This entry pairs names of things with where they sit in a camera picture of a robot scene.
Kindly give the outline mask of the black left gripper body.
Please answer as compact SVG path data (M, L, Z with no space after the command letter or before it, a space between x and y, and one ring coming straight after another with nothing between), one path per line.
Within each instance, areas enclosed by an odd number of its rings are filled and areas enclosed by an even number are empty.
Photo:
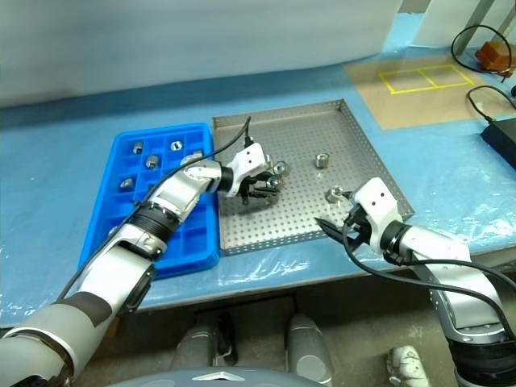
M258 177L245 177L239 187L238 195L243 204L249 203L249 198L261 198L260 193L256 193L254 187L260 179Z

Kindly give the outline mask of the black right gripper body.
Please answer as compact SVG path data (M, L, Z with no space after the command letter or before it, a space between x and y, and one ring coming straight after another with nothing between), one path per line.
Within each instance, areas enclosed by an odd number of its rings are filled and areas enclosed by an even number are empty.
M362 244L369 245L372 229L367 220L367 214L361 205L354 205L350 209L343 221L342 232L343 241L352 251L355 251Z

